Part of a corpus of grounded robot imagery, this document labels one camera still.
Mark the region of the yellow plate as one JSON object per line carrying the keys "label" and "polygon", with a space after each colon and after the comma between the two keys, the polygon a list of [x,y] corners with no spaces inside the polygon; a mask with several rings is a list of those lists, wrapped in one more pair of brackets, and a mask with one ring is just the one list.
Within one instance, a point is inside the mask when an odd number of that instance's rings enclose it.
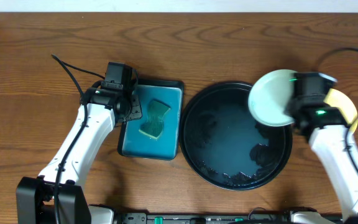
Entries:
{"label": "yellow plate", "polygon": [[341,91],[332,88],[326,95],[324,102],[340,110],[347,123],[351,125],[350,132],[354,134],[358,125],[358,112],[352,100]]}

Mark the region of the green yellow sponge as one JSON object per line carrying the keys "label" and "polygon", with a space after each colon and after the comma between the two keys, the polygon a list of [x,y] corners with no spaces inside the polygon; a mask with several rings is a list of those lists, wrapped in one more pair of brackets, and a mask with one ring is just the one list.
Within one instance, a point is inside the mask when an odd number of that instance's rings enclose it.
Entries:
{"label": "green yellow sponge", "polygon": [[170,107],[157,100],[152,100],[147,107],[147,121],[141,124],[139,132],[158,139],[163,133],[164,117],[170,111]]}

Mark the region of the light blue plate top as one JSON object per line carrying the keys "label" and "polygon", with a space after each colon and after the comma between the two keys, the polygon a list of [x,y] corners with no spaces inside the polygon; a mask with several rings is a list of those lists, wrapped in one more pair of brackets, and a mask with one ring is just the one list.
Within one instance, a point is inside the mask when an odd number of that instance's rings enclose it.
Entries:
{"label": "light blue plate top", "polygon": [[248,97],[249,111],[256,121],[271,127],[294,123],[286,108],[293,94],[295,73],[288,69],[274,70],[256,81]]}

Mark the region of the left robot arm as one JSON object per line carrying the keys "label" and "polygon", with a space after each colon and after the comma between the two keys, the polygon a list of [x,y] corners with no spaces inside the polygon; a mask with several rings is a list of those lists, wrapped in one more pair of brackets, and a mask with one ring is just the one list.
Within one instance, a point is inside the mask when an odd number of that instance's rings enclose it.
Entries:
{"label": "left robot arm", "polygon": [[16,188],[19,223],[113,223],[114,210],[90,205],[83,187],[94,159],[116,123],[142,117],[137,95],[89,88],[81,94],[76,121],[62,146],[38,177]]}

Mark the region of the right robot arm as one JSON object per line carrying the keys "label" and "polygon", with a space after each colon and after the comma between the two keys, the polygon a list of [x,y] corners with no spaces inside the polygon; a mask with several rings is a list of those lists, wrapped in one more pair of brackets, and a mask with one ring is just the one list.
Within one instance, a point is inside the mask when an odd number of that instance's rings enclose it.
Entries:
{"label": "right robot arm", "polygon": [[345,222],[358,221],[358,112],[338,90],[292,95],[288,112],[317,155],[333,185]]}

